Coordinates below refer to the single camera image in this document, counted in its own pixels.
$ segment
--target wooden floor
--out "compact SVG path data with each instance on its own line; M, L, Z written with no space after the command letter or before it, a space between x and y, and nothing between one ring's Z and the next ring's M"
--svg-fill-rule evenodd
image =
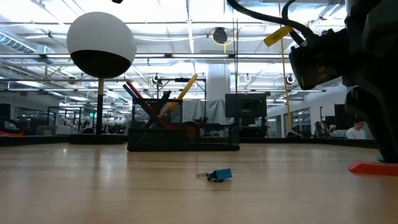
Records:
M68 144L0 148L0 223L398 223L398 178L353 175L375 149L242 144L138 152ZM232 168L223 183L197 172Z

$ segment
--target blue object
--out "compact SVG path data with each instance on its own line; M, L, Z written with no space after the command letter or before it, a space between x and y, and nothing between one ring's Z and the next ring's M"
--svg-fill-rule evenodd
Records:
M377 156L377 160L378 160L379 162L385 162L382 155L378 155L378 156Z
M132 90L130 90L130 88L126 84L123 85L123 88L126 90L128 94L130 94L133 100L138 99L138 97L132 92Z
M232 177L231 169L221 169L221 170L214 170L211 174L206 174L207 180L221 182L225 179Z

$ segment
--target orange object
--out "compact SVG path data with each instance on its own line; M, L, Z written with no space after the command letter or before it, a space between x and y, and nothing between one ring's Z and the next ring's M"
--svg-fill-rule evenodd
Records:
M383 164L375 162L356 161L349 166L349 171L353 172L354 174L398 176L398 164Z

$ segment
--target white sphere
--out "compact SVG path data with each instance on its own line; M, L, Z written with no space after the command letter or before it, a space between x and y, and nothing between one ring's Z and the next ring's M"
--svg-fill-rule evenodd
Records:
M69 28L67 44L76 66L97 78L122 75L137 52L128 26L105 12L90 12L77 18Z

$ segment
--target blue stick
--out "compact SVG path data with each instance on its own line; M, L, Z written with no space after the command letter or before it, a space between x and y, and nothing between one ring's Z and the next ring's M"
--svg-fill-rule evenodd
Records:
M126 84L123 85L123 88L126 90L128 94L130 94L133 100L138 99L138 97L132 92L132 90L130 90L130 88Z

